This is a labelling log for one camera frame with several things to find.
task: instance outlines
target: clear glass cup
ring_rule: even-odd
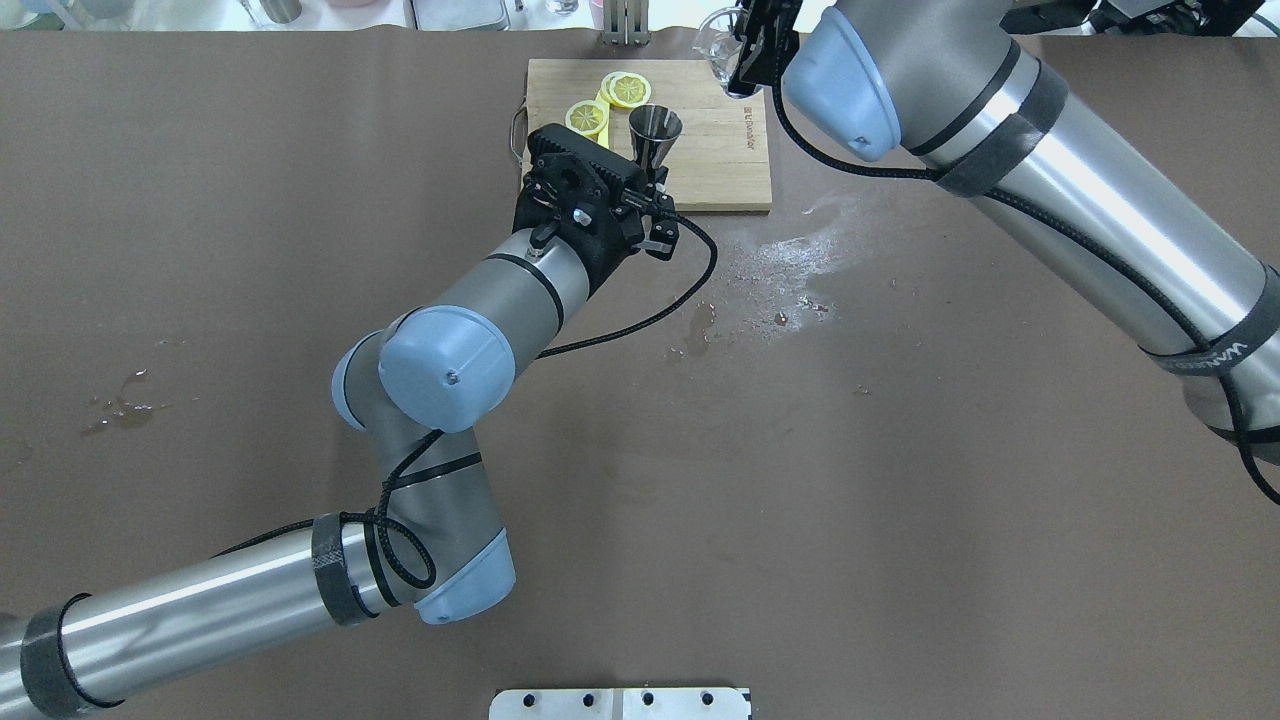
[[[737,64],[737,54],[742,50],[742,44],[733,37],[733,23],[737,22],[740,12],[740,8],[716,10],[703,20],[698,27],[698,35],[694,36],[694,50],[707,58],[721,87],[728,86],[730,78],[733,77],[733,65]]]
[[[572,15],[577,12],[577,0],[547,0],[547,9],[557,15]]]

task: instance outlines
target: white metal plate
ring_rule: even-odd
[[[746,688],[503,691],[489,720],[750,720]]]

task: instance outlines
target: velcro strap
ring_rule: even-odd
[[[342,547],[342,519],[337,512],[321,515],[311,525],[311,569],[316,575],[320,601],[339,625],[357,625],[375,618],[360,602],[360,594],[347,574],[347,553]]]
[[[1039,74],[1018,113],[951,165],[938,187],[957,197],[986,195],[1021,164],[1062,115],[1070,88],[1053,68],[1039,64]]]
[[[1181,355],[1152,355],[1157,365],[1175,375],[1222,377],[1253,355],[1280,329],[1280,275],[1271,265],[1263,265],[1266,282],[1253,309],[1226,334],[1213,341],[1204,352]]]
[[[63,647],[63,619],[72,605],[88,597],[81,593],[63,605],[46,607],[31,616],[22,638],[18,667],[22,687],[36,710],[47,717],[82,717],[95,710],[106,710],[124,702],[104,702],[91,697],[76,682]]]

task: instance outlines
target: wooden cutting board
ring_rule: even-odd
[[[650,102],[671,108],[685,126],[667,155],[667,192],[685,213],[767,213],[773,206],[769,141],[760,95],[724,95],[701,60],[544,60],[529,61],[525,104],[529,127],[564,123],[580,100],[594,100],[600,78],[613,70],[640,73],[653,86]],[[609,149],[631,158],[628,110],[614,109]]]

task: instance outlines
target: tabletop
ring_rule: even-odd
[[[329,374],[507,237],[527,60],[694,56],[690,31],[35,35],[0,36],[15,615],[367,507]],[[1033,45],[1280,259],[1280,44]],[[388,612],[113,716],[480,719],[503,688],[644,683],[750,687],[762,720],[1276,716],[1280,516],[1179,383],[968,204],[768,128],[773,211],[696,218],[722,261],[692,304],[535,363],[477,427],[508,600]],[[691,237],[630,260],[564,340],[704,261]],[[116,393],[161,409],[86,432]]]

